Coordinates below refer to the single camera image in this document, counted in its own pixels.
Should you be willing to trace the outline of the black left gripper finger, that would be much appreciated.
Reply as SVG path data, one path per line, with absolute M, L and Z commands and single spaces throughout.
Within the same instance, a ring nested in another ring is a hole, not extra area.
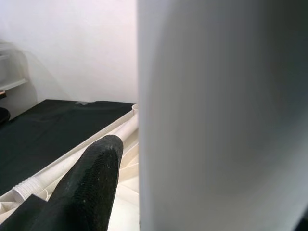
M 107 135 L 91 144 L 48 201 L 30 196 L 0 231 L 107 231 L 124 144 Z

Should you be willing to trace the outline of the white plastic table leg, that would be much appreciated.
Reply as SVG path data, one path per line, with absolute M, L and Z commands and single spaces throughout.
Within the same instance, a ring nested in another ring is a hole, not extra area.
M 138 0 L 141 231 L 296 231 L 308 0 Z
M 135 113 L 130 120 L 109 132 L 108 135 L 115 135 L 119 137 L 121 141 L 125 141 L 135 130 L 139 128 L 138 119 L 138 113 Z M 82 156 L 85 150 L 86 147 L 71 154 L 66 159 L 60 161 L 52 167 L 47 168 L 41 173 L 38 173 L 37 175 L 30 177 L 22 181 L 18 185 L 14 186 L 12 188 L 12 193 L 15 201 L 18 203 L 22 203 L 30 195 L 37 195 L 38 193 L 46 189 L 54 181 L 65 175 L 78 161 L 78 159 Z

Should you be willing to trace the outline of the white plastic children table top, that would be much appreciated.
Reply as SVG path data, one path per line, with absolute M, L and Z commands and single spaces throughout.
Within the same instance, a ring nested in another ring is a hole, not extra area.
M 59 163 L 66 159 L 71 154 L 81 150 L 82 148 L 88 148 L 91 144 L 97 140 L 108 135 L 109 132 L 115 128 L 121 126 L 130 120 L 135 113 L 138 113 L 137 105 L 132 104 L 132 109 L 109 124 L 96 134 L 92 135 L 82 143 L 62 155 L 31 177 L 41 173 L 49 167 Z M 123 141 L 124 148 L 122 159 L 119 168 L 118 185 L 116 188 L 114 203 L 109 220 L 107 231 L 140 231 L 139 228 L 139 141 L 138 141 L 138 129 L 135 130 L 125 141 Z M 34 196 L 39 197 L 44 201 L 48 201 L 51 197 L 54 189 L 64 177 L 60 177 L 49 185 L 46 189 Z M 22 203 L 18 203 L 13 198 L 12 188 L 5 194 L 0 196 L 0 224 L 2 224 Z

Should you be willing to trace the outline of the black tablecloth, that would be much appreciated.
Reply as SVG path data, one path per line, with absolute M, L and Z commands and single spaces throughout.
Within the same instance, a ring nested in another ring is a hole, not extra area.
M 44 100 L 0 127 L 0 196 L 132 109 L 130 103 Z

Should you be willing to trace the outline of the black round basin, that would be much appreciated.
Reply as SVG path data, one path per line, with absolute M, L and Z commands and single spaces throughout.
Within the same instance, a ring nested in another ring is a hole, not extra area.
M 3 90 L 0 90 L 0 100 L 4 99 L 6 97 L 6 92 Z M 0 127 L 2 127 L 5 123 L 9 121 L 11 117 L 10 112 L 3 107 L 0 107 Z

